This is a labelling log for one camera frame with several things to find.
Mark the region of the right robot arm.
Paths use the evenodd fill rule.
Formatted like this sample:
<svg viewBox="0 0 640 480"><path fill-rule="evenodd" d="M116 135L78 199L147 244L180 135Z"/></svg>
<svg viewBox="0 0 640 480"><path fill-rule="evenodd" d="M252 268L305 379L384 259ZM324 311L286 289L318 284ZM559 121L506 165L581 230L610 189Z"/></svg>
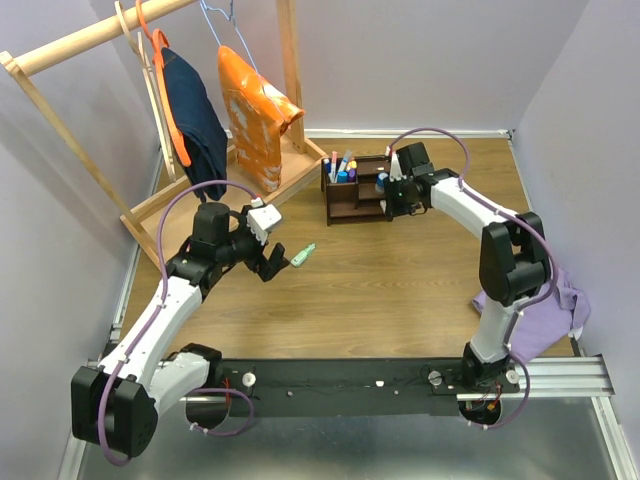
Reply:
<svg viewBox="0 0 640 480"><path fill-rule="evenodd" d="M479 281L486 295L478 329L463 351L460 379L480 392L505 372L518 316L552 277L541 219L488 200L454 171L437 170L422 143L388 148L381 202L388 219L438 210L480 241Z"/></svg>

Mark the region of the blue grey glue stick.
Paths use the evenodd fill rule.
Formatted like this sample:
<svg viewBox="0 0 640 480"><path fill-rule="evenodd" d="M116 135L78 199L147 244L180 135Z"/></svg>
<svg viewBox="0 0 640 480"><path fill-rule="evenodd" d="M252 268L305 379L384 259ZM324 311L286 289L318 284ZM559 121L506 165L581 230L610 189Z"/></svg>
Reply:
<svg viewBox="0 0 640 480"><path fill-rule="evenodd" d="M375 192L377 195L385 194L385 181L388 179L388 174L386 172L381 172L377 175L375 181Z"/></svg>

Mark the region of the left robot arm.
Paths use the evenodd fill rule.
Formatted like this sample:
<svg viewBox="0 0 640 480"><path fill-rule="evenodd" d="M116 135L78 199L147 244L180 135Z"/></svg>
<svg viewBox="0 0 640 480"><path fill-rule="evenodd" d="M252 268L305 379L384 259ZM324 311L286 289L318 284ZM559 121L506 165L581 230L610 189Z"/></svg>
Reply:
<svg viewBox="0 0 640 480"><path fill-rule="evenodd" d="M95 367L81 367L71 381L72 433L101 447L124 466L149 445L160 417L180 398L197 392L229 402L245 394L230 387L219 351L198 344L180 350L168 366L163 354L186 320L236 265L268 282L287 267L285 249L264 253L279 210L256 199L241 211L218 202L201 204L191 235L165 264L148 306L124 339Z"/></svg>

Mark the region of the white blue marker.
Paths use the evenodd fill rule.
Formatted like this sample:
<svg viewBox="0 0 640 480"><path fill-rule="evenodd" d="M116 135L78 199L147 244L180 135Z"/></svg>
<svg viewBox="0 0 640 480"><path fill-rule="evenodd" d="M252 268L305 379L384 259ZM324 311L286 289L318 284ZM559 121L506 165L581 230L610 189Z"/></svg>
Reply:
<svg viewBox="0 0 640 480"><path fill-rule="evenodd" d="M338 173L346 171L348 162L349 161L344 159L344 158L341 160L339 168L338 168Z"/></svg>

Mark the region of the white pink marker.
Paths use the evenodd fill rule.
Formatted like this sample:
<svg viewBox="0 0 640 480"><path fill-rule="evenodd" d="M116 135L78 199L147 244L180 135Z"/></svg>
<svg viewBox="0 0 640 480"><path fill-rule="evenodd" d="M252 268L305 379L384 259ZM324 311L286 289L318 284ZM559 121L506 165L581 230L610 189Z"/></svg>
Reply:
<svg viewBox="0 0 640 480"><path fill-rule="evenodd" d="M335 174L337 171L337 151L332 151L330 165L331 165L330 174L332 177L335 177Z"/></svg>

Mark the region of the green correction tape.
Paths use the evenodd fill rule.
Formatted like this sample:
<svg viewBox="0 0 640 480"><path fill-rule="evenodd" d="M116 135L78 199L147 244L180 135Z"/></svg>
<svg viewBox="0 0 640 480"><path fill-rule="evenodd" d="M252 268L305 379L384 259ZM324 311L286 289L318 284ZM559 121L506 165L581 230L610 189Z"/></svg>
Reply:
<svg viewBox="0 0 640 480"><path fill-rule="evenodd" d="M299 268L309 258L309 256L314 252L315 249L315 243L309 244L291 259L291 265L295 268Z"/></svg>

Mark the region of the white dark-blue marker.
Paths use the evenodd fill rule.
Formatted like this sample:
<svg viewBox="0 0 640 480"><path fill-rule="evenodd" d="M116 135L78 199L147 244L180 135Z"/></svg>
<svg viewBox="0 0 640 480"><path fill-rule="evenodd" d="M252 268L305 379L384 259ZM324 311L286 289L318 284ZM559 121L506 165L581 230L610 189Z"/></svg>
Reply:
<svg viewBox="0 0 640 480"><path fill-rule="evenodd" d="M331 183L332 182L332 170L331 170L331 160L329 158L324 158L323 159L323 168L324 171L326 173L326 177L327 177L327 182Z"/></svg>

